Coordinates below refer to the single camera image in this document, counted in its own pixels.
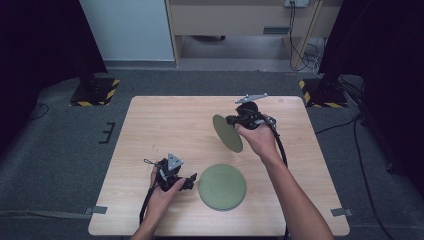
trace cabinet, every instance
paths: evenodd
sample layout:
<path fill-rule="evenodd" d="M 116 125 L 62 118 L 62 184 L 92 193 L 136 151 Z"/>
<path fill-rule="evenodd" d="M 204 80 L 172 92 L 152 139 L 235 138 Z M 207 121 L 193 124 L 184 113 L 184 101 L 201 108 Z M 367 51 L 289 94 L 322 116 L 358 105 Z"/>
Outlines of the cabinet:
<path fill-rule="evenodd" d="M 328 37 L 341 0 L 310 0 L 296 8 L 292 38 L 303 54 L 310 37 Z M 185 35 L 261 36 L 267 30 L 281 35 L 288 45 L 292 9 L 281 0 L 166 0 L 174 56 L 179 65 Z M 292 65 L 299 56 L 293 54 Z"/>

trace yellow and black tape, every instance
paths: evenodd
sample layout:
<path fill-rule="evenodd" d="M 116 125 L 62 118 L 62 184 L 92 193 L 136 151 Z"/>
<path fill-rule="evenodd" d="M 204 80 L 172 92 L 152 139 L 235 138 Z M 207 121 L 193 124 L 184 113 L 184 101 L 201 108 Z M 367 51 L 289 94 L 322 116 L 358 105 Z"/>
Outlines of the yellow and black tape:
<path fill-rule="evenodd" d="M 305 98 L 305 103 L 307 107 L 332 107 L 332 108 L 342 108 L 347 107 L 346 103 L 332 103 L 332 102 L 326 102 L 326 103 L 314 103 L 311 98 L 311 94 L 309 93 L 308 89 L 306 88 L 304 81 L 299 81 L 300 89 L 302 89 L 303 97 Z"/>
<path fill-rule="evenodd" d="M 113 95 L 115 94 L 116 88 L 118 87 L 119 84 L 119 80 L 115 79 L 112 83 L 112 85 L 110 86 L 110 90 L 107 93 L 106 98 L 104 99 L 104 101 L 96 101 L 96 102 L 90 102 L 90 101 L 78 101 L 78 102 L 71 102 L 69 104 L 69 106 L 83 106 L 83 107 L 88 107 L 88 106 L 104 106 L 104 105 L 109 105 L 110 101 L 112 100 Z"/>

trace green circular plate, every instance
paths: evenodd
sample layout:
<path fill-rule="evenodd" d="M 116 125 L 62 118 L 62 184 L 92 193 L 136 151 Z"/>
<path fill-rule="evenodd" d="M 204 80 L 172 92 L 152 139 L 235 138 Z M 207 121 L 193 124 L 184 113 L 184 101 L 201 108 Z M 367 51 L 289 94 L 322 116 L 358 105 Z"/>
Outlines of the green circular plate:
<path fill-rule="evenodd" d="M 198 188 L 200 197 L 208 207 L 229 211 L 243 201 L 246 195 L 246 180 L 237 168 L 216 164 L 203 172 Z"/>
<path fill-rule="evenodd" d="M 213 116 L 213 126 L 221 141 L 234 152 L 243 150 L 243 143 L 237 130 L 227 123 L 225 117 L 216 114 Z"/>

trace wire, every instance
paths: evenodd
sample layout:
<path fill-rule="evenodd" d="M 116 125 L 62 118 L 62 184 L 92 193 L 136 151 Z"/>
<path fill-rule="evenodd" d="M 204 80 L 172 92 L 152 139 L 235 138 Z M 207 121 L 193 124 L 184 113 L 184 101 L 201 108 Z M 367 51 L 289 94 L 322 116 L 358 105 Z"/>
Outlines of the wire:
<path fill-rule="evenodd" d="M 152 162 L 152 161 L 150 161 L 149 159 L 144 159 L 143 160 L 145 163 L 147 163 L 147 164 L 152 164 L 153 166 L 155 166 L 155 167 L 158 167 L 158 166 L 160 166 L 159 164 L 157 164 L 157 163 L 154 163 L 154 162 Z"/>
<path fill-rule="evenodd" d="M 306 50 L 303 53 L 303 58 L 305 61 L 307 61 L 306 67 L 312 69 L 312 72 L 314 73 L 314 75 L 318 78 L 322 78 L 322 76 L 320 74 L 318 74 L 317 72 L 315 72 L 315 69 L 319 69 L 319 65 L 321 64 L 321 49 L 319 49 L 317 47 L 318 45 L 318 40 L 319 38 L 317 38 L 317 44 L 311 44 L 308 43 L 307 46 L 312 46 L 315 48 L 315 53 L 311 54 L 311 53 L 307 53 Z"/>
<path fill-rule="evenodd" d="M 291 0 L 290 1 L 290 5 L 291 5 L 291 11 L 290 11 L 290 31 L 289 31 L 289 39 L 290 39 L 290 68 L 291 68 L 292 71 L 298 72 L 298 71 L 301 71 L 301 70 L 305 69 L 308 66 L 308 64 L 305 63 L 305 60 L 300 56 L 300 53 L 297 51 L 297 49 L 293 45 L 292 30 L 293 30 L 293 25 L 294 25 L 294 18 L 296 16 L 296 1 L 295 0 Z M 292 66 L 291 59 L 293 58 L 293 50 L 297 53 L 297 55 L 302 60 L 302 63 L 304 65 L 302 68 L 295 69 Z"/>
<path fill-rule="evenodd" d="M 319 49 L 319 51 L 318 51 L 318 54 L 315 57 L 314 65 L 313 65 L 313 68 L 312 68 L 312 72 L 318 78 L 323 78 L 323 76 L 324 76 L 324 75 L 318 73 L 319 66 L 321 65 L 322 55 L 324 55 L 324 49 L 325 49 L 325 47 L 324 47 L 324 41 L 325 40 L 322 41 L 322 50 L 323 50 L 322 52 L 321 52 L 321 48 L 318 48 L 317 47 L 317 51 L 318 51 L 318 49 Z"/>
<path fill-rule="evenodd" d="M 153 183 L 153 186 L 149 188 L 149 190 L 147 191 L 147 195 L 146 195 L 146 198 L 144 199 L 143 206 L 141 207 L 141 211 L 139 215 L 139 225 L 141 225 L 141 223 L 143 222 L 144 213 L 146 212 L 147 204 L 149 203 L 149 200 L 152 197 L 153 192 L 155 191 L 156 187 L 159 186 L 159 185 L 155 186 L 155 184 L 156 184 L 156 181 Z"/>
<path fill-rule="evenodd" d="M 346 79 L 344 79 L 343 76 L 340 76 L 339 82 L 340 82 L 340 87 L 344 90 L 344 92 L 350 98 L 350 100 L 352 100 L 352 102 L 356 106 L 360 105 L 363 101 L 363 95 L 364 95 L 363 93 L 363 89 L 365 85 L 364 81 L 362 81 L 362 84 L 360 87 L 361 89 L 359 89 L 355 85 L 346 81 Z"/>
<path fill-rule="evenodd" d="M 262 120 L 264 120 L 266 125 L 271 129 L 271 131 L 274 135 L 275 141 L 277 142 L 278 148 L 280 149 L 281 158 L 283 159 L 284 165 L 286 165 L 288 167 L 287 157 L 286 157 L 286 153 L 284 151 L 283 143 L 281 142 L 280 134 L 278 134 L 277 129 L 275 128 L 275 119 L 270 118 L 270 117 L 265 117 L 262 114 L 260 114 L 260 118 Z M 285 232 L 284 232 L 283 240 L 287 240 L 289 238 L 289 235 L 290 235 L 289 228 L 287 227 L 287 224 L 286 224 L 286 229 L 285 229 Z"/>
<path fill-rule="evenodd" d="M 368 199 L 370 201 L 371 209 L 372 209 L 372 212 L 374 214 L 375 219 L 377 220 L 378 225 L 380 225 L 381 229 L 383 230 L 383 232 L 387 235 L 387 237 L 389 239 L 395 240 L 395 238 L 393 238 L 393 236 L 390 235 L 390 233 L 387 231 L 386 227 L 381 222 L 380 217 L 378 216 L 377 210 L 376 210 L 375 205 L 374 205 L 374 200 L 373 200 L 372 195 L 371 195 L 371 191 L 370 191 L 370 186 L 368 184 L 367 175 L 365 174 L 365 170 L 364 170 L 364 163 L 362 161 L 361 149 L 359 148 L 358 137 L 357 137 L 357 134 L 356 134 L 356 122 L 359 119 L 363 119 L 363 116 L 362 115 L 358 115 L 358 117 L 355 119 L 355 122 L 353 124 L 353 135 L 355 137 L 355 146 L 356 146 L 356 150 L 358 152 L 359 164 L 361 166 L 361 172 L 362 172 L 362 176 L 364 178 L 365 188 L 366 188 L 367 194 L 368 194 Z"/>
<path fill-rule="evenodd" d="M 49 112 L 49 110 L 50 110 L 50 108 L 49 108 L 49 106 L 47 104 L 37 103 L 37 105 L 39 107 L 45 106 L 47 108 L 46 111 L 43 114 L 41 114 L 40 116 L 38 116 L 38 117 L 34 117 L 34 118 L 28 119 L 28 121 L 34 121 L 34 120 L 40 119 L 40 118 L 44 117 Z"/>
<path fill-rule="evenodd" d="M 338 128 L 338 127 L 343 127 L 343 126 L 349 125 L 349 124 L 351 124 L 353 121 L 355 121 L 357 117 L 358 117 L 358 116 L 353 117 L 353 118 L 352 118 L 352 120 L 350 120 L 350 121 L 349 121 L 349 122 L 347 122 L 347 123 L 343 123 L 343 124 L 339 124 L 339 125 L 336 125 L 336 126 L 332 126 L 332 127 L 324 128 L 324 129 L 322 129 L 322 130 L 320 130 L 320 131 L 315 132 L 315 134 L 320 134 L 320 133 L 323 133 L 323 132 L 328 131 L 328 130 L 330 130 L 330 129 L 334 129 L 334 128 Z"/>

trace human hand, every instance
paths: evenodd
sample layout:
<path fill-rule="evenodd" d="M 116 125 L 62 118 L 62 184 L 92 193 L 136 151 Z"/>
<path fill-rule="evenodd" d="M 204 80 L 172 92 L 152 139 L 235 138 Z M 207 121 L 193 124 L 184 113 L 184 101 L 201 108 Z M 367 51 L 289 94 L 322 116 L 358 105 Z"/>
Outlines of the human hand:
<path fill-rule="evenodd" d="M 172 199 L 174 199 L 177 192 L 183 187 L 185 178 L 181 178 L 167 192 L 164 192 L 160 187 L 153 186 L 156 182 L 156 174 L 157 167 L 154 167 L 150 175 L 150 187 L 155 187 L 155 190 L 147 204 L 145 219 L 150 219 L 155 223 L 159 223 L 168 210 Z"/>
<path fill-rule="evenodd" d="M 272 159 L 280 158 L 274 134 L 265 123 L 259 125 L 259 127 L 254 130 L 246 129 L 238 123 L 236 123 L 234 127 L 237 132 L 249 142 L 252 150 L 261 158 L 265 165 Z"/>

